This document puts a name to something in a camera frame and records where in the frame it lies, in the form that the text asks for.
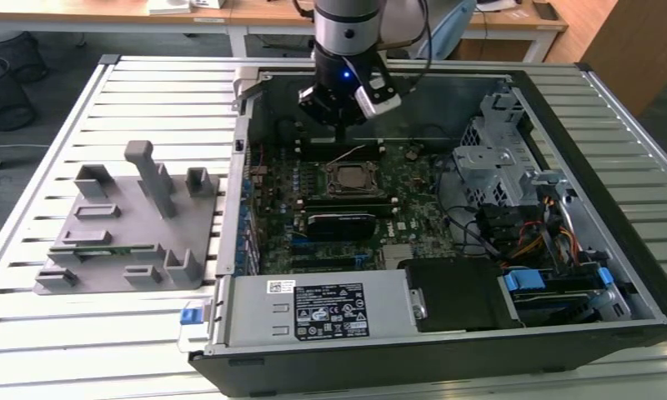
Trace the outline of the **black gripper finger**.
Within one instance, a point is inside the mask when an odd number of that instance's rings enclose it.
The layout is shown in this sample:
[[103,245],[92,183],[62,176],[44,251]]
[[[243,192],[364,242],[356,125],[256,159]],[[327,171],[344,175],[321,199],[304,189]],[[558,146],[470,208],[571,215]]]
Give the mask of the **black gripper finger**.
[[319,84],[299,92],[297,105],[304,113],[334,131],[335,142],[344,142],[344,124],[338,96]]
[[347,142],[348,131],[351,128],[364,124],[367,118],[359,107],[358,100],[354,97],[347,97],[343,101],[342,109],[342,142]]

